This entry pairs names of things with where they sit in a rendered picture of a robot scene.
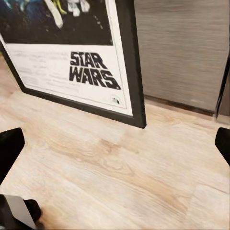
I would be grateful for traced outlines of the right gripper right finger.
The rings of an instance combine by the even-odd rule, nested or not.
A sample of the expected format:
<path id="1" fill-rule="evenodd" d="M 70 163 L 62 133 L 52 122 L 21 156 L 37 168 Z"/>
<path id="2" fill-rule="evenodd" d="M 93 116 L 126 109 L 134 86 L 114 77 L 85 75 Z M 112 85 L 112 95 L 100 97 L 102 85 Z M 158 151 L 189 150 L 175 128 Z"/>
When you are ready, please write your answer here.
<path id="1" fill-rule="evenodd" d="M 230 166 L 230 129 L 220 127 L 216 134 L 215 145 Z"/>

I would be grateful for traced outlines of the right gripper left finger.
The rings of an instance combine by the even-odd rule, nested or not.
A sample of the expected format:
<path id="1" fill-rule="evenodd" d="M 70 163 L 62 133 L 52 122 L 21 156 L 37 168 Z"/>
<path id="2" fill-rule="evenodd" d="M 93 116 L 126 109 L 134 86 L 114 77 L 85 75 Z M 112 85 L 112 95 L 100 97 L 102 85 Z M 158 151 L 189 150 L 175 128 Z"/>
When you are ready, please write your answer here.
<path id="1" fill-rule="evenodd" d="M 0 133 L 0 185 L 25 146 L 20 127 Z"/>

